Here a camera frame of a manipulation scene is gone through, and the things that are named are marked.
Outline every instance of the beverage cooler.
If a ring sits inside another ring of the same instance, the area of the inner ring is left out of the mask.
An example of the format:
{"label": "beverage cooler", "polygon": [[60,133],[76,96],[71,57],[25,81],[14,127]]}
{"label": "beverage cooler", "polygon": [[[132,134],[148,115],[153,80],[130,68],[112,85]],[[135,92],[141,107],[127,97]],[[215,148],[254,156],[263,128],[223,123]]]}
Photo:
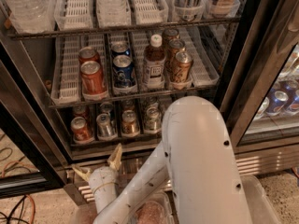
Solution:
{"label": "beverage cooler", "polygon": [[[37,18],[11,0],[0,4],[0,128],[36,167],[2,178],[1,197],[64,188],[77,204],[93,202],[72,166],[106,165],[118,144],[125,185],[161,141],[165,110],[184,96],[220,110],[240,174],[298,164],[298,0],[43,1]],[[144,50],[153,35],[168,55],[150,83]],[[171,56],[165,41],[174,37],[187,62]],[[169,61],[191,66],[185,79]],[[86,63],[100,64],[97,92]]]}

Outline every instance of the refrigerator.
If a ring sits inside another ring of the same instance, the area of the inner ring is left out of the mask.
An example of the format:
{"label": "refrigerator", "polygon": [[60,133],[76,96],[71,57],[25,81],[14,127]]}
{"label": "refrigerator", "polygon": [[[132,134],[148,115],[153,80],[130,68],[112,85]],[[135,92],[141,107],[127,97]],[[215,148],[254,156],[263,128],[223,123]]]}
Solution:
{"label": "refrigerator", "polygon": [[[281,113],[268,118],[264,113],[255,119],[255,115],[296,49],[298,0],[235,0],[235,10],[226,17],[194,21],[171,21],[174,13],[168,6],[166,22],[155,23],[142,23],[135,0],[127,1],[131,22],[127,25],[99,27],[94,10],[88,28],[66,29],[67,22],[56,17],[53,31],[24,33],[17,25],[9,26],[8,6],[1,0],[0,128],[37,169],[2,178],[1,197],[64,188],[76,204],[91,203],[94,197],[88,183],[72,165],[93,170],[106,165],[119,143],[123,149],[120,172],[129,181],[162,138],[159,129],[146,126],[144,106],[149,97],[158,99],[162,116],[180,97],[195,95],[213,103],[231,135],[240,174],[264,174],[297,165],[297,116]],[[171,4],[171,0],[155,1],[160,6]],[[179,90],[165,75],[160,86],[144,88],[140,81],[143,50],[151,35],[170,28],[179,30],[187,50],[193,52],[192,81]],[[111,45],[117,41],[130,45],[135,64],[136,84],[125,91],[115,87],[111,68]],[[103,97],[89,97],[82,88],[78,52],[88,46],[96,48],[104,65],[107,93]],[[68,63],[71,71],[64,70]],[[121,106],[130,100],[139,129],[128,135],[122,128]],[[112,104],[115,117],[115,136],[108,139],[101,136],[96,121],[106,102]],[[87,142],[78,142],[71,130],[73,112],[82,106],[89,109],[93,131]],[[281,126],[273,128],[278,122]]]}

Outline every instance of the bottle label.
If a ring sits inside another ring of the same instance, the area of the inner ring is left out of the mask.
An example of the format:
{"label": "bottle label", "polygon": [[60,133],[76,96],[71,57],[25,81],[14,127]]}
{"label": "bottle label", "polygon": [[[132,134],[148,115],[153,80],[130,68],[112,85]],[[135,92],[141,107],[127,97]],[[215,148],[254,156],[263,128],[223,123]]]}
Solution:
{"label": "bottle label", "polygon": [[144,60],[143,82],[160,83],[162,81],[165,59],[161,61],[151,62]]}

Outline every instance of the bottle cap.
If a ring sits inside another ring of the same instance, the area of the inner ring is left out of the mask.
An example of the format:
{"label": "bottle cap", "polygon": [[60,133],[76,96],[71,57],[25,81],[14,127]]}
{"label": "bottle cap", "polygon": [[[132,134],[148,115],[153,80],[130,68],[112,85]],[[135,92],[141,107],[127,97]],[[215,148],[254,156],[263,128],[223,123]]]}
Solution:
{"label": "bottle cap", "polygon": [[155,48],[159,48],[162,45],[162,37],[160,35],[152,35],[150,44]]}

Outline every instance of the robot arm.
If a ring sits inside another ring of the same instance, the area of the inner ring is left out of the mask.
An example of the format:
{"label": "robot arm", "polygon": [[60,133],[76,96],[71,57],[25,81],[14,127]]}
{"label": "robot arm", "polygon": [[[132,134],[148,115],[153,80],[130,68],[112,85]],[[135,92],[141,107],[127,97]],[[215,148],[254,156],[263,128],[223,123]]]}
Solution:
{"label": "robot arm", "polygon": [[127,224],[171,180],[179,223],[252,224],[229,134],[218,109],[199,97],[171,104],[162,142],[95,224]]}

